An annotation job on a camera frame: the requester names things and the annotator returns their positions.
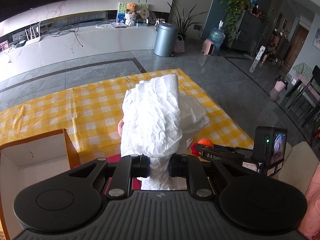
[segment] gray tile floor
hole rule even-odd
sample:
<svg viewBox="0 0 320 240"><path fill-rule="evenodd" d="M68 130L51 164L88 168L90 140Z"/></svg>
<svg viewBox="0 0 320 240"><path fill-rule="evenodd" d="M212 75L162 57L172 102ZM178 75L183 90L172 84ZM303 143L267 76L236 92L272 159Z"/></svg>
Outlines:
<svg viewBox="0 0 320 240"><path fill-rule="evenodd" d="M269 92L278 75L286 73L277 66L259 64L249 72L252 61L241 52L221 50L220 55L205 56L201 41L186 42L186 52L176 57L156 56L152 50L102 54L44 66L0 82L0 111L12 106L87 83L138 74L145 71L180 68L230 115L251 138L258 125L272 126L284 116L285 91L278 102ZM284 117L279 127L288 129L288 142L295 145L305 138L293 117Z"/></svg>

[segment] open box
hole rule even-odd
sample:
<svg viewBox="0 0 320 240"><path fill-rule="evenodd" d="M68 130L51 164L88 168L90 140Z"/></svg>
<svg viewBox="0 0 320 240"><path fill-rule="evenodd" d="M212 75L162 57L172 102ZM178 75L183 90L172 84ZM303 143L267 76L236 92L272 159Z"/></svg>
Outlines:
<svg viewBox="0 0 320 240"><path fill-rule="evenodd" d="M13 212L17 194L80 165L80 160L65 129L3 144L0 155L0 221L10 240L22 232Z"/></svg>

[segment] silver screw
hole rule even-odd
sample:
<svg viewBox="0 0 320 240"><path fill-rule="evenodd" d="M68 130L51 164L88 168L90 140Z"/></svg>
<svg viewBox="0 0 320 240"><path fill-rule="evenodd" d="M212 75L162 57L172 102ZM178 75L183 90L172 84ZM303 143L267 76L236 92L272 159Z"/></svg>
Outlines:
<svg viewBox="0 0 320 240"><path fill-rule="evenodd" d="M197 194L199 197L209 197L209 196L212 194L212 192L211 192L211 190L208 190L208 189L206 189L206 188L202 188L202 189L198 189L198 190L196 191L196 194Z"/></svg>
<svg viewBox="0 0 320 240"><path fill-rule="evenodd" d="M109 190L109 195L111 197L120 197L124 194L124 191L120 188L113 188L111 190Z"/></svg>

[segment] white router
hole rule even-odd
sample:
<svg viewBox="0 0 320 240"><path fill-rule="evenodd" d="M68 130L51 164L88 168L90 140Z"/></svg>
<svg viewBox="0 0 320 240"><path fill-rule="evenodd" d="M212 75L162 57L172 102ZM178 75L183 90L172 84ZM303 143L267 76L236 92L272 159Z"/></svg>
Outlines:
<svg viewBox="0 0 320 240"><path fill-rule="evenodd" d="M33 43L36 43L36 42L38 42L38 41L41 40L41 37L40 37L40 25L36 28L36 30L37 30L38 33L39 33L39 36L38 36L38 37L36 37L36 34L35 34L35 31L34 31L33 27L30 27L31 39L29 39L29 37L28 37L27 30L25 30L26 35L27 35L27 39L28 39L28 40L26 41L25 46L28 46L28 45L33 44Z"/></svg>

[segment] silver trash can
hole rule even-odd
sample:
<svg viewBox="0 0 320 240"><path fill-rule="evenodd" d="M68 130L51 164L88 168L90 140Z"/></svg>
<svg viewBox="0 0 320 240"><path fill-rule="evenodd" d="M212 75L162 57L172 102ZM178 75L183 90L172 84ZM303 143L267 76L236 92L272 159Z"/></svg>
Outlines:
<svg viewBox="0 0 320 240"><path fill-rule="evenodd" d="M161 57L170 57L178 34L178 27L171 23L160 23L158 25L154 54Z"/></svg>

